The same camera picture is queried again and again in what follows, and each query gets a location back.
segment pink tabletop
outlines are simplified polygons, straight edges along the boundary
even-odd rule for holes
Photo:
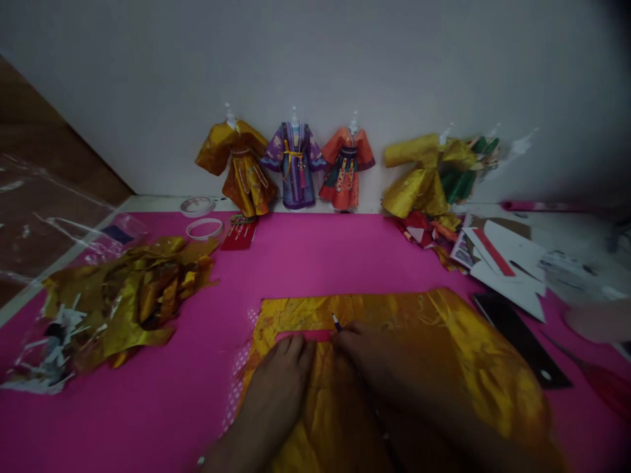
[[[184,235],[176,213],[134,214],[153,236]],[[229,221],[232,213],[214,217]],[[220,238],[227,232],[224,229]],[[0,390],[0,470],[7,472],[184,472],[223,432],[235,362],[247,349],[263,298],[423,292],[448,286],[469,300],[485,287],[443,269],[379,215],[272,214],[248,251],[214,254],[213,279],[182,307],[168,345],[143,348],[121,369],[102,367],[55,396]],[[0,330],[0,370],[20,352],[45,297]],[[561,321],[565,304],[548,292],[548,325],[524,317],[574,388],[548,391],[557,439],[575,471],[619,465],[631,430],[593,393],[580,371],[539,334],[542,328],[586,360],[631,379],[631,363],[591,344]]]

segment red tool handle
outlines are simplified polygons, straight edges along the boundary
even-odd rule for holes
[[[584,363],[581,370],[594,392],[618,416],[631,424],[631,383],[611,371]]]

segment red paper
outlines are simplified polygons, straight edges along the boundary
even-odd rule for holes
[[[247,250],[254,240],[256,225],[258,220],[245,225],[232,225],[228,236],[223,241],[221,249],[223,251]]]

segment white paper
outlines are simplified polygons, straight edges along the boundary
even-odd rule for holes
[[[509,264],[516,263],[530,276],[546,281],[546,272],[538,266],[545,248],[490,220],[484,224],[484,234]]]
[[[514,304],[517,304],[535,319],[541,322],[546,321],[539,296],[537,296],[537,292],[540,289],[537,283],[541,284],[540,281],[527,275],[525,275],[523,280],[517,282],[514,281],[515,278],[499,277],[484,260],[478,261],[473,265],[471,276],[499,292]]]

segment clear plastic wrap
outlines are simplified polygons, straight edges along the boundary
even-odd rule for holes
[[[149,230],[129,214],[85,194],[40,167],[0,154],[0,279],[43,288],[64,267],[99,265],[141,244]],[[64,354],[71,338],[87,330],[87,312],[61,304],[42,312],[2,388],[55,394],[75,373]],[[93,327],[92,336],[103,328]]]
[[[114,206],[46,169],[0,154],[0,279],[41,282],[71,248],[81,255],[74,265],[120,256],[148,229],[129,214],[115,213]]]

